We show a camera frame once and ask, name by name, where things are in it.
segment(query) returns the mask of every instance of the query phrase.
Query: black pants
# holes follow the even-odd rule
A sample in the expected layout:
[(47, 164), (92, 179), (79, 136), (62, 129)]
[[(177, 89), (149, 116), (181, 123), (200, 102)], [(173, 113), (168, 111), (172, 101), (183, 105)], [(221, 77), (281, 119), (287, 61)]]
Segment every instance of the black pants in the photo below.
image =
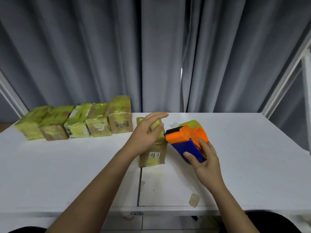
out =
[[(301, 233), (298, 228), (286, 217), (279, 215), (274, 212), (268, 211), (249, 211), (246, 212), (249, 219), (259, 230), (260, 233), (267, 232), (290, 232), (290, 233)], [(44, 233), (45, 228), (41, 227), (23, 227), (9, 233)], [(224, 225), (220, 227), (219, 233), (226, 233), (227, 230)]]

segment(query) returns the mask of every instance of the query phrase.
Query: hand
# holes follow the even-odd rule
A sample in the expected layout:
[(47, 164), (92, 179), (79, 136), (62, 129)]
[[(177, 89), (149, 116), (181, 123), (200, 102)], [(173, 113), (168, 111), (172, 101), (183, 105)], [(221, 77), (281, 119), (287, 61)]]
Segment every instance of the hand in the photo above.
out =
[(203, 156), (206, 158), (206, 161), (199, 163), (195, 156), (189, 152), (185, 152), (184, 156), (192, 164), (199, 181), (213, 194), (219, 189), (225, 188), (225, 183), (220, 171), (219, 159), (210, 142), (206, 143), (200, 138), (199, 142), (204, 150), (205, 154), (203, 154)]
[(169, 116), (165, 112), (155, 112), (147, 115), (143, 121), (135, 128), (132, 135), (125, 143), (122, 149), (126, 150), (127, 153), (131, 154), (134, 159), (138, 155), (148, 150), (159, 137), (164, 124), (158, 124), (155, 129), (150, 133), (150, 127), (159, 119), (166, 118)]

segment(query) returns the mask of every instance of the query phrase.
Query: person's left arm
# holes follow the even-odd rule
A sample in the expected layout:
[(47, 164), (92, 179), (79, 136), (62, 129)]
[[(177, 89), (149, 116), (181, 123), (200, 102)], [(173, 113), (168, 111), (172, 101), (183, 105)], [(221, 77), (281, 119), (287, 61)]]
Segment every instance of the person's left arm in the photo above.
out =
[(126, 144), (46, 232), (99, 232), (131, 162), (150, 148), (164, 125), (157, 125), (151, 133), (148, 133), (149, 128), (154, 122), (167, 116), (168, 113), (164, 112), (146, 116)]

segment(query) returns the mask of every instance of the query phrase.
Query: person's right arm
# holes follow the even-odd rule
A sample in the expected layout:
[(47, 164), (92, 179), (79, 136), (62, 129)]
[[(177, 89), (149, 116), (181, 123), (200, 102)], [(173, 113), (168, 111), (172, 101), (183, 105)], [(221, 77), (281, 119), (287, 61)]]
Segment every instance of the person's right arm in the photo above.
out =
[(184, 156), (191, 162), (199, 181), (211, 192), (221, 218), (228, 233), (259, 233), (257, 228), (247, 217), (235, 198), (228, 191), (220, 171), (219, 159), (210, 142), (199, 139), (206, 155), (206, 161), (199, 163), (190, 153)]

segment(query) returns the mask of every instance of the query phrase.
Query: person's left hand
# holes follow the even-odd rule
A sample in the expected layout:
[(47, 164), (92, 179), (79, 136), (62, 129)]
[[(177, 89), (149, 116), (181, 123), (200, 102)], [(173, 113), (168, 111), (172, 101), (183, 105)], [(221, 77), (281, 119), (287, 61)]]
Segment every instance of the person's left hand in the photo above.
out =
[(144, 153), (154, 144), (156, 139), (159, 137), (164, 124), (158, 124), (151, 133), (148, 133), (148, 131), (150, 131), (150, 127), (157, 120), (167, 116), (169, 116), (169, 114), (165, 112), (155, 112), (147, 115), (145, 119), (141, 121), (135, 128), (132, 135), (123, 146), (122, 150), (126, 150), (126, 153), (130, 154), (133, 159)]

